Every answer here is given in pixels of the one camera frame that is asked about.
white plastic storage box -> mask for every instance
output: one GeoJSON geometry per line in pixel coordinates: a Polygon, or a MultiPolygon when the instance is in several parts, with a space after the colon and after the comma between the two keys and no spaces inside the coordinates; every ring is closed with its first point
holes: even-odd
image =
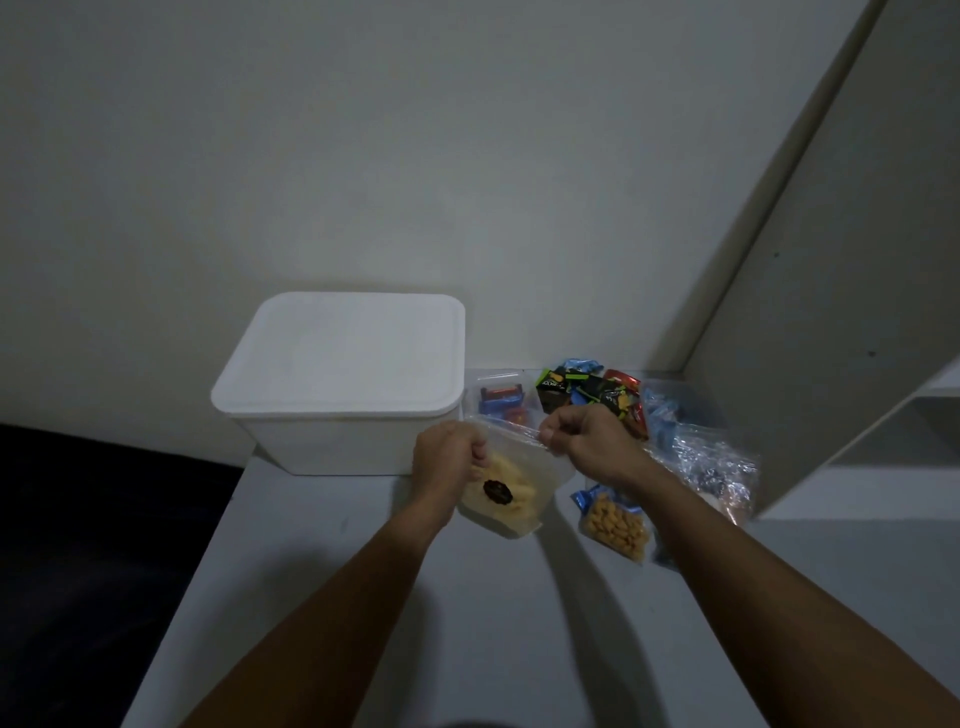
{"type": "Polygon", "coordinates": [[[283,293],[210,398],[290,473],[407,474],[418,433],[459,415],[464,345],[449,296],[283,293]]]}

person's left hand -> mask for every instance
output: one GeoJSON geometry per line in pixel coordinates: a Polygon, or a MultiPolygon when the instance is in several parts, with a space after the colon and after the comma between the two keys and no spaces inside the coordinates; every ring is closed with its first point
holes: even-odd
{"type": "Polygon", "coordinates": [[[487,465],[487,440],[473,425],[444,422],[429,427],[414,447],[410,505],[443,528],[467,486],[470,469],[487,465]]]}

person's right hand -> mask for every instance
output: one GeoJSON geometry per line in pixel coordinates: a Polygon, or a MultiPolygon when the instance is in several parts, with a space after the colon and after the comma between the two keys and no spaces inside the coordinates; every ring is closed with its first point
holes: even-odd
{"type": "Polygon", "coordinates": [[[540,424],[540,441],[573,466],[613,488],[624,488],[653,462],[613,413],[602,404],[554,410],[540,424]]]}

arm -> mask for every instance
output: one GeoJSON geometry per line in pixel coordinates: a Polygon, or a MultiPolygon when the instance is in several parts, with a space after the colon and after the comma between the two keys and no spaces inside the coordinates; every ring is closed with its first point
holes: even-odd
{"type": "Polygon", "coordinates": [[[960,701],[893,642],[713,510],[600,405],[563,407],[540,436],[632,497],[773,725],[953,726],[960,701]]]}
{"type": "Polygon", "coordinates": [[[410,504],[254,647],[183,728],[350,726],[426,550],[453,515],[471,464],[485,458],[468,425],[423,432],[410,504]]]}

hand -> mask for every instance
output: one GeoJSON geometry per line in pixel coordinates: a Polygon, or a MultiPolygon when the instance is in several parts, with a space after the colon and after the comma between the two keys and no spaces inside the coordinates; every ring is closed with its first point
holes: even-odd
{"type": "Polygon", "coordinates": [[[540,441],[597,482],[623,489],[654,465],[613,413],[602,404],[554,410],[540,424],[540,441]]]}
{"type": "Polygon", "coordinates": [[[488,464],[487,441],[476,427],[458,422],[429,427],[414,447],[411,507],[437,530],[443,528],[467,487],[470,469],[488,464]]]}

